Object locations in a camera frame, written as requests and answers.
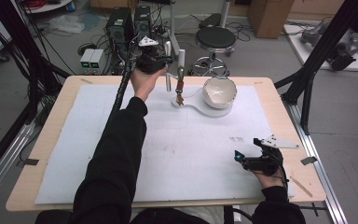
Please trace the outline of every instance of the black sleeve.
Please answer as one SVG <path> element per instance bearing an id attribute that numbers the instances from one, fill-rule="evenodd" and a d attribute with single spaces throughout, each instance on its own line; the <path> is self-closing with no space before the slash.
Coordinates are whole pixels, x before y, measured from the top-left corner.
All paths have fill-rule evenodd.
<path id="1" fill-rule="evenodd" d="M 260 203 L 252 215 L 254 224 L 305 224 L 305 218 L 298 205 L 287 201 L 284 187 L 262 189 L 266 200 Z"/>
<path id="2" fill-rule="evenodd" d="M 145 140 L 145 103 L 111 114 L 78 188 L 69 223 L 129 223 Z"/>

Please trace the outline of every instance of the metal frame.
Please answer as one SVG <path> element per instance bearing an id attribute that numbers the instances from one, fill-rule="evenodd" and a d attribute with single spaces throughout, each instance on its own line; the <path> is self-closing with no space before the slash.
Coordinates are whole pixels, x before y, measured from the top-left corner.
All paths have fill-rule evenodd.
<path id="1" fill-rule="evenodd" d="M 174 57 L 179 56 L 179 43 L 175 36 L 175 0 L 171 0 L 170 2 L 170 9 L 171 9 L 171 27 L 170 30 L 168 30 L 168 36 L 170 37 L 172 49 L 173 49 L 173 55 Z"/>
<path id="2" fill-rule="evenodd" d="M 296 105 L 289 105 L 287 103 L 283 103 L 286 107 L 287 113 L 289 114 L 290 118 L 292 119 L 292 122 L 297 130 L 298 136 L 300 137 L 302 144 L 304 148 L 307 151 L 307 154 L 310 157 L 315 157 L 317 161 L 313 163 L 316 173 L 319 176 L 319 179 L 321 180 L 322 186 L 324 187 L 324 191 L 326 193 L 326 206 L 329 211 L 330 217 L 333 219 L 333 222 L 335 224 L 346 224 L 347 219 L 345 218 L 344 212 L 341 209 L 341 205 L 338 202 L 338 198 L 336 196 L 336 193 L 333 190 L 333 187 L 331 186 L 331 183 L 328 179 L 327 173 L 324 170 L 324 166 L 322 165 L 322 162 L 319 158 L 318 152 L 316 150 L 315 145 L 312 142 L 312 139 L 310 136 L 304 132 L 304 130 L 301 127 L 300 120 L 301 115 L 298 107 Z"/>
<path id="3" fill-rule="evenodd" d="M 13 51 L 9 51 L 15 59 L 20 71 L 24 75 L 29 75 L 27 78 L 30 81 L 29 104 L 24 108 L 0 142 L 1 160 L 2 156 L 7 154 L 7 148 L 16 136 L 15 134 L 18 133 L 20 127 L 24 123 L 30 124 L 35 118 L 38 103 L 41 98 L 38 93 L 39 85 L 42 84 L 46 88 L 46 93 L 54 96 L 62 87 L 62 84 L 55 75 L 63 78 L 67 78 L 70 75 L 43 57 L 43 54 L 32 39 L 28 27 L 24 24 L 21 16 L 10 0 L 0 0 L 0 21 L 13 41 L 18 45 L 22 56 L 25 58 L 25 61 L 27 62 L 26 65 L 22 64 L 21 61 L 17 59 L 16 54 Z M 7 44 L 6 40 L 1 36 L 0 41 L 4 45 Z"/>
<path id="4" fill-rule="evenodd" d="M 20 131 L 14 137 L 14 140 L 9 145 L 5 154 L 1 157 L 0 160 L 0 184 L 5 178 L 10 167 L 13 165 L 13 162 L 18 158 L 22 148 L 27 144 L 30 136 L 34 132 L 35 122 L 30 124 L 22 125 Z"/>
<path id="5" fill-rule="evenodd" d="M 296 73 L 275 83 L 278 89 L 293 82 L 289 90 L 282 95 L 282 99 L 289 105 L 296 105 L 298 97 L 304 92 L 300 124 L 306 134 L 310 134 L 308 129 L 310 97 L 316 73 L 356 18 L 358 18 L 358 0 L 344 1 L 304 65 Z"/>

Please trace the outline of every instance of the person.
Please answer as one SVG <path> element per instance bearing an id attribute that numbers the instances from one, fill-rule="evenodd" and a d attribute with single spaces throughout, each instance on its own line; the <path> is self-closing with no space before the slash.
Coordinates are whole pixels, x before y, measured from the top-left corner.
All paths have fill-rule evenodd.
<path id="1" fill-rule="evenodd" d="M 130 223 L 146 134 L 145 101 L 165 71 L 164 68 L 152 75 L 137 69 L 132 72 L 134 96 L 125 109 L 111 114 L 106 123 L 85 179 L 76 192 L 70 224 Z M 266 200 L 255 209 L 254 223 L 305 223 L 299 207 L 287 202 L 280 178 L 255 175 Z"/>

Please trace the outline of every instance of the hand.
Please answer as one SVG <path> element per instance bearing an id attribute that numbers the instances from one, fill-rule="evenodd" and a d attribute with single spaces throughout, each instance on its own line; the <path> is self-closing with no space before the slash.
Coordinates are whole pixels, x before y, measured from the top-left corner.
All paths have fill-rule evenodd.
<path id="1" fill-rule="evenodd" d="M 159 76 L 163 75 L 167 71 L 167 68 L 162 68 L 152 75 L 145 74 L 135 68 L 131 75 L 131 84 L 135 91 L 135 96 L 146 102 L 149 93 L 156 86 L 156 81 Z"/>
<path id="2" fill-rule="evenodd" d="M 262 189 L 274 186 L 283 187 L 282 173 L 280 169 L 273 175 L 264 175 L 261 171 L 252 171 L 252 173 L 257 177 Z"/>

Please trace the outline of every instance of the wooden table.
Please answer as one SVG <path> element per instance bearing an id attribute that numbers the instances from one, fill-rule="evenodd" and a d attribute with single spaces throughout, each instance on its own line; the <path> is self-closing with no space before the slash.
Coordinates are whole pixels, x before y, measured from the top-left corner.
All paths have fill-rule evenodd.
<path id="1" fill-rule="evenodd" d="M 208 77 L 186 77 L 186 85 L 203 85 Z M 266 77 L 231 77 L 236 85 L 254 86 L 271 131 L 280 138 L 300 143 L 295 127 L 290 120 L 280 95 L 277 93 L 272 81 Z M 72 209 L 71 204 L 34 204 L 34 200 L 42 183 L 43 175 L 51 151 L 55 147 L 66 117 L 69 114 L 77 91 L 85 84 L 119 84 L 121 77 L 68 77 L 62 91 L 53 106 L 48 120 L 37 139 L 30 159 L 37 159 L 36 166 L 26 165 L 7 201 L 8 211 L 41 211 L 48 209 Z M 165 85 L 165 77 L 158 79 L 158 85 Z M 296 195 L 291 202 L 321 202 L 325 199 L 324 189 L 313 165 L 303 165 L 301 160 L 307 158 L 305 149 L 292 150 L 281 148 L 284 157 L 286 174 L 292 183 Z M 151 206 L 196 206 L 219 204 L 258 203 L 255 200 L 229 199 L 218 201 L 190 201 L 166 203 L 134 203 L 133 207 Z"/>

